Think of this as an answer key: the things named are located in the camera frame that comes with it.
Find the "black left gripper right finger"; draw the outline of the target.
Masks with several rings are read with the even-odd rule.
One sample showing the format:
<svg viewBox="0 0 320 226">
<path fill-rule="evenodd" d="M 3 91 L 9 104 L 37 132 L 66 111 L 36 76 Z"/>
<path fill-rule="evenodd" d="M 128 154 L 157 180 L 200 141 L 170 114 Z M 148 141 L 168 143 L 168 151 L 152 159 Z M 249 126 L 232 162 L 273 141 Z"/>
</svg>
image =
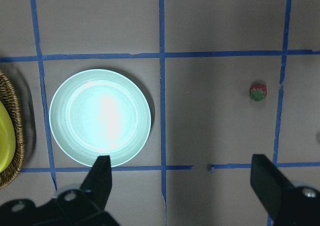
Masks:
<svg viewBox="0 0 320 226">
<path fill-rule="evenodd" d="M 295 188 L 264 154 L 252 155 L 250 186 L 272 220 L 281 211 L 285 193 Z"/>
</svg>

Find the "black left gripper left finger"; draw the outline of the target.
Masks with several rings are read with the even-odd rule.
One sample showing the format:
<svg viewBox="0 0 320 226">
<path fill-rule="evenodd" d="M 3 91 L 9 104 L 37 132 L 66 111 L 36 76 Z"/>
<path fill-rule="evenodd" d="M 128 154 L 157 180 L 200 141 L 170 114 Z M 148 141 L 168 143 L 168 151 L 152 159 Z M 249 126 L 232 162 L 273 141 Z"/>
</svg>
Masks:
<svg viewBox="0 0 320 226">
<path fill-rule="evenodd" d="M 112 190 L 112 167 L 109 155 L 98 156 L 86 178 L 80 185 L 80 190 L 104 210 Z"/>
</svg>

